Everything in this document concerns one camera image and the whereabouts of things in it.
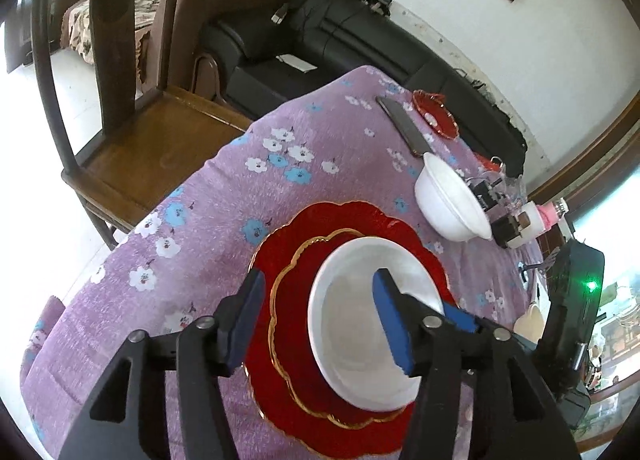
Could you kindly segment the black motor with cork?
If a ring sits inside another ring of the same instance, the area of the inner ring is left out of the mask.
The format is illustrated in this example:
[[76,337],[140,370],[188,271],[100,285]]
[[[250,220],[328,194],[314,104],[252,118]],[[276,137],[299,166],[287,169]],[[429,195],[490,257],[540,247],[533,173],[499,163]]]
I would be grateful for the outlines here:
[[506,214],[490,223],[491,235],[495,243],[507,249],[506,243],[516,235],[516,220],[513,214]]

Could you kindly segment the black electric motor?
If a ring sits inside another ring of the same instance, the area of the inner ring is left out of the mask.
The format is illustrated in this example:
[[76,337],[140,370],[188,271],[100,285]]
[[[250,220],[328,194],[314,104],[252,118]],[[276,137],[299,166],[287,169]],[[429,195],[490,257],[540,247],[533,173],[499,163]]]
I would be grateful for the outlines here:
[[505,210],[510,208],[510,199],[506,194],[506,180],[502,176],[493,180],[487,177],[470,177],[465,180],[465,183],[485,213],[497,206]]

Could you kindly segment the pink cloth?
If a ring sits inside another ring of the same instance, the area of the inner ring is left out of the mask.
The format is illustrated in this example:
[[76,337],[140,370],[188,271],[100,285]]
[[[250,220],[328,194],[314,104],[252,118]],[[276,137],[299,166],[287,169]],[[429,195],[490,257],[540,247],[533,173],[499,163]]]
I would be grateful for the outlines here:
[[544,224],[544,231],[548,232],[570,210],[564,198],[549,201],[545,204],[537,204],[536,208]]

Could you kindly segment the large red gold-rimmed plate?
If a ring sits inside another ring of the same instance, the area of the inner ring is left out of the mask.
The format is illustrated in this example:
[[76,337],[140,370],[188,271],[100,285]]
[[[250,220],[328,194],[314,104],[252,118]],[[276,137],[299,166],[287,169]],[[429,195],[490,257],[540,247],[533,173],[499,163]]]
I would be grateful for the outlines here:
[[404,246],[430,273],[442,302],[454,302],[442,263],[413,228],[364,201],[306,206],[267,236],[252,259],[266,282],[245,357],[252,396],[274,428],[327,459],[393,454],[404,442],[412,414],[406,407],[376,416],[343,402],[312,356],[307,306],[314,276],[340,244],[364,236]]

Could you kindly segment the white bowl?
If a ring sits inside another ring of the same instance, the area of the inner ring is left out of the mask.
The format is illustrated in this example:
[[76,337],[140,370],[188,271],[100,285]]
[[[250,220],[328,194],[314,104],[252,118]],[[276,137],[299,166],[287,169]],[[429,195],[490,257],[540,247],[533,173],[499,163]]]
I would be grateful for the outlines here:
[[307,329],[314,360],[340,399],[374,412],[398,410],[416,399],[419,381],[396,365],[374,305],[373,278],[390,272],[399,291],[436,312],[442,297],[436,274],[400,244],[361,237],[341,244],[312,284]]
[[416,204],[442,237],[453,242],[491,240],[489,220],[480,202],[453,168],[440,157],[423,155],[423,168],[414,184]]

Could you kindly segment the black leather sofa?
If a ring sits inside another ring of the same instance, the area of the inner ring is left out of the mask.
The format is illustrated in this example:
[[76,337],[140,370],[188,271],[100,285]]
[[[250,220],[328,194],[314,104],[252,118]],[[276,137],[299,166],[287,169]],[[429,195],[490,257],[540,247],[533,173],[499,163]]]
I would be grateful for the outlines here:
[[392,20],[358,0],[291,0],[276,9],[229,12],[202,27],[200,50],[213,57],[221,95],[252,120],[368,64],[407,90],[445,97],[468,146],[524,172],[527,144],[477,84]]

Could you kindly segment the small red plate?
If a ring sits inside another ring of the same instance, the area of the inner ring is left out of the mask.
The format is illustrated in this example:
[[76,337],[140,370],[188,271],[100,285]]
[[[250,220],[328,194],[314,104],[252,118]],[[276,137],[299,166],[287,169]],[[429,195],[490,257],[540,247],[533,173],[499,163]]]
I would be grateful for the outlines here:
[[416,111],[440,137],[456,139],[459,127],[454,116],[445,106],[446,96],[425,90],[414,90],[412,102]]

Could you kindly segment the white plastic jar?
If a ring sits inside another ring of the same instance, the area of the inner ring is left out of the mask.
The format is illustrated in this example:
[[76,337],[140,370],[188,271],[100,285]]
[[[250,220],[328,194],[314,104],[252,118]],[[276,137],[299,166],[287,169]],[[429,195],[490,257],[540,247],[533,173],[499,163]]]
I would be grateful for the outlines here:
[[535,202],[529,201],[513,213],[518,227],[516,235],[506,245],[516,249],[525,243],[536,239],[544,232],[544,219]]

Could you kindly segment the orange red bag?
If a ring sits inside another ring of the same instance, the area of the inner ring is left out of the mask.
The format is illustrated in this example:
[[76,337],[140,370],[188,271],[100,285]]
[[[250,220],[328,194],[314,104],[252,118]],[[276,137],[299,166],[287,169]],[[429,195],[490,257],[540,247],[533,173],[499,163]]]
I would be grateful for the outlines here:
[[477,158],[477,161],[480,162],[480,166],[484,168],[484,170],[495,173],[499,173],[502,170],[502,161],[499,158],[493,157],[488,159],[477,152],[474,156]]

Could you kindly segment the wooden chair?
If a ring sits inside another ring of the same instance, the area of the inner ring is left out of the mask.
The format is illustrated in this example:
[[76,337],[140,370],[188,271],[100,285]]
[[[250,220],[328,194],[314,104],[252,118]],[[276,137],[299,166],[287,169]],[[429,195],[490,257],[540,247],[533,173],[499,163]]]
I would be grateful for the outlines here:
[[166,0],[157,83],[136,94],[134,0],[89,0],[101,128],[74,151],[54,85],[49,0],[32,0],[32,58],[39,93],[63,165],[109,248],[114,232],[130,232],[206,160],[250,126],[250,119],[168,83],[177,0]]

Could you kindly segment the purple floral tablecloth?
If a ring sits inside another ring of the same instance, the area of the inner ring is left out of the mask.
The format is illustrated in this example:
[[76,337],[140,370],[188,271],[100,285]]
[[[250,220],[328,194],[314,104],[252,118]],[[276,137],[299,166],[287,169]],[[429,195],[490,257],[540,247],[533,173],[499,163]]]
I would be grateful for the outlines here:
[[505,326],[535,296],[518,265],[541,260],[481,238],[442,238],[414,198],[422,162],[376,103],[412,110],[411,95],[363,66],[286,102],[224,146],[137,224],[52,321],[38,327],[21,391],[32,424],[57,456],[82,404],[132,330],[163,334],[210,314],[240,285],[255,252],[306,206],[349,202],[402,220],[444,266],[462,308]]

